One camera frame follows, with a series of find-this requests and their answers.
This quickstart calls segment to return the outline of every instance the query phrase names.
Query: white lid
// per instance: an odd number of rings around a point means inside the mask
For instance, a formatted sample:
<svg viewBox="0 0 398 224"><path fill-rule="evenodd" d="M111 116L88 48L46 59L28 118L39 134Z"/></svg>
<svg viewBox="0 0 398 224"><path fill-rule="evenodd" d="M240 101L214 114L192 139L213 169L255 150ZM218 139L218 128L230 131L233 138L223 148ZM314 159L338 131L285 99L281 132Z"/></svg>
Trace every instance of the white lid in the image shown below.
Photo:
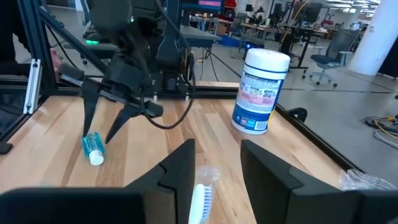
<svg viewBox="0 0 398 224"><path fill-rule="evenodd" d="M250 49L244 63L261 70L287 72L290 65L290 57L275 50Z"/></svg>
<svg viewBox="0 0 398 224"><path fill-rule="evenodd" d="M205 208L205 186L203 184L196 185L193 189L191 209L189 212L189 224L199 224L203 216Z"/></svg>
<svg viewBox="0 0 398 224"><path fill-rule="evenodd" d="M99 166L104 162L104 155L100 150L94 150L88 155L91 165Z"/></svg>

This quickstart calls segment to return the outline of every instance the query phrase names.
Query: plastic bag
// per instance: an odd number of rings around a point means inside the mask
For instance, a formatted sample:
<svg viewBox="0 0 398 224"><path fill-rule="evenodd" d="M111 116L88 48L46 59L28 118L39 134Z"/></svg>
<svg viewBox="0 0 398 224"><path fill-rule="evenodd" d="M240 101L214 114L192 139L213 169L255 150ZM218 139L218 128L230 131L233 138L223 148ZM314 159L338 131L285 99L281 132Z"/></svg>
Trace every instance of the plastic bag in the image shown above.
<svg viewBox="0 0 398 224"><path fill-rule="evenodd" d="M195 177L189 224L207 223L220 172L211 166L201 166Z"/></svg>
<svg viewBox="0 0 398 224"><path fill-rule="evenodd" d="M364 174L358 170L347 170L340 179L342 190L395 190L396 187L386 180Z"/></svg>

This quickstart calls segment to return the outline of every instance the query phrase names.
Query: blue bottle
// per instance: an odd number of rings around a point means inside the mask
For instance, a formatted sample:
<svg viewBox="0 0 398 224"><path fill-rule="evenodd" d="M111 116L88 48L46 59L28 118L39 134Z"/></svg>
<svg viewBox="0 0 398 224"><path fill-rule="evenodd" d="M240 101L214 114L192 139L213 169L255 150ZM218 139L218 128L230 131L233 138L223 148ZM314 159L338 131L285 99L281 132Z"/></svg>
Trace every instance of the blue bottle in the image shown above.
<svg viewBox="0 0 398 224"><path fill-rule="evenodd" d="M91 165L99 166L104 162L105 147L97 132L82 137L81 145L85 156L90 159Z"/></svg>

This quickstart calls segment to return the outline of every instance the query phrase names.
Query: toothbrush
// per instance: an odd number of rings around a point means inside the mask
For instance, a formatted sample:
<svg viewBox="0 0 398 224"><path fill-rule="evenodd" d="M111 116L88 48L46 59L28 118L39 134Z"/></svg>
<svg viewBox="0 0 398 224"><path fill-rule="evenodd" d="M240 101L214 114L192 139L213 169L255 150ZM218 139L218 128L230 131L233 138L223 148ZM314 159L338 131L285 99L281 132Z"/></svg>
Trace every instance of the toothbrush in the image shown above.
<svg viewBox="0 0 398 224"><path fill-rule="evenodd" d="M189 224L199 224L207 221L213 204L213 189L203 184L198 184L193 189Z"/></svg>

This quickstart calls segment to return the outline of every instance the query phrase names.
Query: product label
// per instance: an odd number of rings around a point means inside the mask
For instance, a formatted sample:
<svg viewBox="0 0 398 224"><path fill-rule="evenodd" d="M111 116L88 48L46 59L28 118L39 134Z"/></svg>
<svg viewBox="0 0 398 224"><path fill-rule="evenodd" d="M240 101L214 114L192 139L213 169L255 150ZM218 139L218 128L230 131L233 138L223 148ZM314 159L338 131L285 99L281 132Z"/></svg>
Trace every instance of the product label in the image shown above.
<svg viewBox="0 0 398 224"><path fill-rule="evenodd" d="M245 72L236 103L247 110L271 113L283 82L283 80L255 77Z"/></svg>
<svg viewBox="0 0 398 224"><path fill-rule="evenodd" d="M235 105L232 119L236 124L252 131L263 131L267 129L268 119L271 114L259 114L247 111Z"/></svg>

